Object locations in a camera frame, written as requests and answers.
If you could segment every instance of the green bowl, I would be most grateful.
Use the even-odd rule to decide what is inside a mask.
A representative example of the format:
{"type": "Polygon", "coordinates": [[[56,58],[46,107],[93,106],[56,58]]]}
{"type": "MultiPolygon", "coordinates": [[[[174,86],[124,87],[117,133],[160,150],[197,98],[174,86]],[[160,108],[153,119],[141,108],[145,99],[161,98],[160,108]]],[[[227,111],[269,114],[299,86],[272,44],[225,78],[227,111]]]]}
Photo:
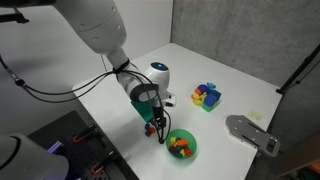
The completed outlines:
{"type": "Polygon", "coordinates": [[[175,129],[175,130],[173,130],[173,131],[170,132],[170,134],[169,134],[169,136],[168,136],[168,138],[167,138],[167,140],[166,140],[167,150],[168,150],[168,152],[169,152],[171,155],[173,155],[174,157],[176,157],[176,158],[178,158],[178,159],[188,159],[188,158],[190,158],[191,156],[178,157],[177,155],[171,153],[171,152],[169,151],[169,147],[171,146],[171,143],[170,143],[171,137],[176,137],[176,138],[181,138],[181,139],[186,139],[186,140],[188,140],[188,146],[187,146],[187,147],[188,147],[188,148],[191,150],[191,152],[192,152],[192,155],[191,155],[191,156],[193,156],[193,155],[196,153],[196,150],[197,150],[197,141],[196,141],[196,139],[194,138],[194,136],[193,136],[190,132],[188,132],[188,131],[186,131],[186,130],[184,130],[184,129],[175,129]]]}

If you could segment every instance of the tabletop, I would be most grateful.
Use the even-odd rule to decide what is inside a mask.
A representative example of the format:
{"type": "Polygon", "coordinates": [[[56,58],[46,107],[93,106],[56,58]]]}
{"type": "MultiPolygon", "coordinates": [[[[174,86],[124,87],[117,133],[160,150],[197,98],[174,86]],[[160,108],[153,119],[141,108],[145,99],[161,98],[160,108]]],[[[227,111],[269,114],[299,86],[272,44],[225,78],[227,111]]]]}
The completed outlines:
{"type": "Polygon", "coordinates": [[[177,160],[165,144],[158,143],[156,135],[145,136],[145,122],[112,75],[80,102],[129,166],[146,180],[245,179],[257,151],[229,135],[226,117],[254,110],[262,115],[254,123],[266,130],[281,99],[275,92],[278,87],[172,43],[132,60],[141,72],[152,62],[170,69],[168,91],[177,96],[176,107],[166,108],[172,118],[171,129],[191,132],[198,149],[191,158],[177,160]],[[195,106],[190,97],[198,85],[207,82],[214,83],[222,93],[220,104],[209,113],[195,106]]]}

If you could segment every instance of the black pole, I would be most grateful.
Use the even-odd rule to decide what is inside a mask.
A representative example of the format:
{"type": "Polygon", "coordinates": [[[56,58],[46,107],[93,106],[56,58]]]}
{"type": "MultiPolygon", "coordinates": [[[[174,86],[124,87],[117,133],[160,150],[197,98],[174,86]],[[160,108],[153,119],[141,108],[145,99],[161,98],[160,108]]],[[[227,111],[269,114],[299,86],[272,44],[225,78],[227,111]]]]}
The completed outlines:
{"type": "Polygon", "coordinates": [[[279,94],[284,94],[288,86],[300,75],[300,73],[312,62],[312,60],[320,52],[320,44],[313,50],[313,52],[304,59],[303,63],[298,67],[298,69],[290,76],[290,78],[283,84],[280,89],[276,92],[279,94]]]}

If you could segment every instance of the white wall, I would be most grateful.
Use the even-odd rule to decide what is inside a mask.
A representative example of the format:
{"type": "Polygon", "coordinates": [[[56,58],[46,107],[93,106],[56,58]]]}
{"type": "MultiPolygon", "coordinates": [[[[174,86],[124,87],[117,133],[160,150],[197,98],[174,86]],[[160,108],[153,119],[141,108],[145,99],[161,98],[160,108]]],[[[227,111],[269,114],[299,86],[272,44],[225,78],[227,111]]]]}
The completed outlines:
{"type": "MultiPolygon", "coordinates": [[[[124,49],[129,58],[169,43],[172,0],[118,0],[116,4],[127,29],[124,49]]],[[[20,11],[31,22],[0,24],[0,53],[30,86],[51,92],[68,91],[104,71],[100,55],[80,40],[55,9],[20,11]]],[[[11,12],[0,8],[0,14],[11,12]]],[[[81,109],[78,101],[47,104],[33,99],[0,68],[0,133],[29,134],[71,110],[81,109]]]]}

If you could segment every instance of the gray object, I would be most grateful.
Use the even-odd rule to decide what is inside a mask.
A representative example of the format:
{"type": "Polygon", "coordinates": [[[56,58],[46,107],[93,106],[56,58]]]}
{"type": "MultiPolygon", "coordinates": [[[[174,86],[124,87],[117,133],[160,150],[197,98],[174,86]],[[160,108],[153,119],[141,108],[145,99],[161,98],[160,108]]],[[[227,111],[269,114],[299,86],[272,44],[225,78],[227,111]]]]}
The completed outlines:
{"type": "Polygon", "coordinates": [[[265,132],[258,125],[243,115],[227,117],[226,126],[231,135],[245,141],[262,153],[276,157],[280,148],[280,141],[265,132]]]}

